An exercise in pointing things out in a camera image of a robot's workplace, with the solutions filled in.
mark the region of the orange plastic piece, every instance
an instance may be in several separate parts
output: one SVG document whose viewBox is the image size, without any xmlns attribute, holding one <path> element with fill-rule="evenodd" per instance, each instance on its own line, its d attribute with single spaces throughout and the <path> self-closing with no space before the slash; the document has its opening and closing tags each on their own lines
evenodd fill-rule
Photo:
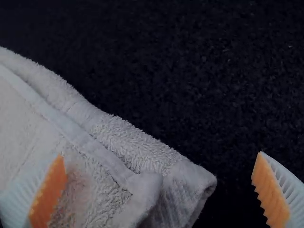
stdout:
<svg viewBox="0 0 304 228">
<path fill-rule="evenodd" d="M 267 224 L 271 228 L 284 228 L 290 218 L 287 205 L 280 185 L 278 184 L 271 167 L 262 153 L 258 153 L 251 175 L 252 185 L 256 187 L 261 207 L 265 210 Z"/>
<path fill-rule="evenodd" d="M 51 164 L 29 210 L 33 228 L 48 228 L 48 222 L 67 182 L 63 157 L 58 155 Z"/>
</svg>

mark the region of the textured surface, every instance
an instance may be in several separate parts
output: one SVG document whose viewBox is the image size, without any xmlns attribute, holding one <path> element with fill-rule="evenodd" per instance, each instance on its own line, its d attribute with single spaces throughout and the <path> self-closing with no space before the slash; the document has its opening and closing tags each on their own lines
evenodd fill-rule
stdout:
<svg viewBox="0 0 304 228">
<path fill-rule="evenodd" d="M 300 1 L 7 4 L 1 46 L 217 175 L 197 227 L 266 227 L 250 183 L 260 150 L 304 180 Z"/>
<path fill-rule="evenodd" d="M 55 206 L 67 181 L 63 157 L 58 155 L 46 173 L 40 189 L 29 209 L 29 219 L 33 228 L 48 228 Z"/>
<path fill-rule="evenodd" d="M 257 155 L 251 179 L 256 187 L 255 192 L 258 193 L 257 198 L 261 201 L 261 207 L 265 210 L 267 224 L 273 228 L 284 228 L 290 219 L 289 206 L 270 164 L 262 153 Z"/>
</svg>

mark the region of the dark background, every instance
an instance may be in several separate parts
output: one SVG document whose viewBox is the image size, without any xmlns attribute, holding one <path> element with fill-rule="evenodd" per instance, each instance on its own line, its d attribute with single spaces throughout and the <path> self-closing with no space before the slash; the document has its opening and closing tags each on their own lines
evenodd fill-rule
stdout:
<svg viewBox="0 0 304 228">
<path fill-rule="evenodd" d="M 301 1 L 0 3 L 0 45 L 218 178 L 195 227 L 267 227 L 251 186 L 265 151 L 304 180 Z"/>
</svg>

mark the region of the terry cloth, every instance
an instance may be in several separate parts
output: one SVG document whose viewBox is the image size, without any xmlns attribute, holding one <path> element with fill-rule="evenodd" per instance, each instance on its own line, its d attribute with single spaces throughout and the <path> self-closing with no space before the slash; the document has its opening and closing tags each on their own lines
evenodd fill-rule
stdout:
<svg viewBox="0 0 304 228">
<path fill-rule="evenodd" d="M 204 168 L 2 47 L 0 151 L 0 190 L 44 156 L 64 156 L 68 184 L 51 227 L 188 228 L 216 186 Z"/>
</svg>

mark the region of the towel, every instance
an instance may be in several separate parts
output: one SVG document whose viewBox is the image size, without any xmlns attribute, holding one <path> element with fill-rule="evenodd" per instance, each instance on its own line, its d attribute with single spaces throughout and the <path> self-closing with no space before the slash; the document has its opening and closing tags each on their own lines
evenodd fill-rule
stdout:
<svg viewBox="0 0 304 228">
<path fill-rule="evenodd" d="M 50 227 L 189 228 L 217 183 L 54 72 L 2 47 L 0 151 L 0 191 L 44 156 L 64 156 L 68 183 Z"/>
</svg>

